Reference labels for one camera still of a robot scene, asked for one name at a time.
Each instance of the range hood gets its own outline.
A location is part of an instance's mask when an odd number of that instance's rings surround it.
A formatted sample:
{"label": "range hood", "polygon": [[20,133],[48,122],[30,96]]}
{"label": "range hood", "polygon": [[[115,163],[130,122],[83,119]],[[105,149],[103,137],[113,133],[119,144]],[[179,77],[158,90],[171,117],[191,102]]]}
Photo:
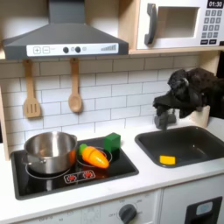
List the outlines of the range hood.
{"label": "range hood", "polygon": [[3,41],[7,60],[129,53],[127,42],[85,24],[85,0],[48,3],[48,25]]}

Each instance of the pot handle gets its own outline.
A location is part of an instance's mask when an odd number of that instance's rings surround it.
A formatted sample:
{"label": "pot handle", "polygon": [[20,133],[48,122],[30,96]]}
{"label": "pot handle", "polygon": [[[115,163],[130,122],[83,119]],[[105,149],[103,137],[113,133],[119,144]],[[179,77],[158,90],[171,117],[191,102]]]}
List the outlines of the pot handle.
{"label": "pot handle", "polygon": [[41,158],[37,158],[37,161],[34,161],[34,162],[29,162],[28,161],[28,158],[27,158],[27,153],[25,153],[22,157],[22,163],[24,165],[33,165],[33,164],[45,164],[46,163],[46,160],[45,159],[41,159]]}

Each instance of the black sink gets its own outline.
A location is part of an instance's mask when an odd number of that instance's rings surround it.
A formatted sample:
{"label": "black sink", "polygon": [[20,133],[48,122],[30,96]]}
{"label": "black sink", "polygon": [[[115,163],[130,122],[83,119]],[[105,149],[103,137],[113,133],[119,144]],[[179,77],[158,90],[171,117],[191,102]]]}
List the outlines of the black sink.
{"label": "black sink", "polygon": [[[224,143],[207,130],[194,126],[143,133],[136,136],[136,143],[155,164],[166,168],[224,158]],[[161,164],[160,155],[175,157],[176,164]]]}

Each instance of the microwave display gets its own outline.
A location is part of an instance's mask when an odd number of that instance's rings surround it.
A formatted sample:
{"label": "microwave display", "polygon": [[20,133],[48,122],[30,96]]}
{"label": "microwave display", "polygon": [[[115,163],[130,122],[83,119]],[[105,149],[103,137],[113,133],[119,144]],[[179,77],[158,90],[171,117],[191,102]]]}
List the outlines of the microwave display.
{"label": "microwave display", "polygon": [[223,0],[208,0],[208,9],[223,9]]}

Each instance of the wooden spoon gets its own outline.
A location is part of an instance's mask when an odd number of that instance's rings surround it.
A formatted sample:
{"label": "wooden spoon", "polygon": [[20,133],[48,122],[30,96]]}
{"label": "wooden spoon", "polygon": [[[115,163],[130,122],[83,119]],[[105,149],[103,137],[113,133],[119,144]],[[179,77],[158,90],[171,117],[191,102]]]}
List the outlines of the wooden spoon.
{"label": "wooden spoon", "polygon": [[34,97],[33,82],[32,82],[32,61],[24,60],[24,73],[26,78],[27,99],[24,102],[24,115],[26,117],[40,116],[40,106],[37,99]]}
{"label": "wooden spoon", "polygon": [[70,63],[72,67],[73,92],[69,97],[69,107],[74,113],[78,113],[82,110],[82,101],[79,95],[79,61],[71,59]]}

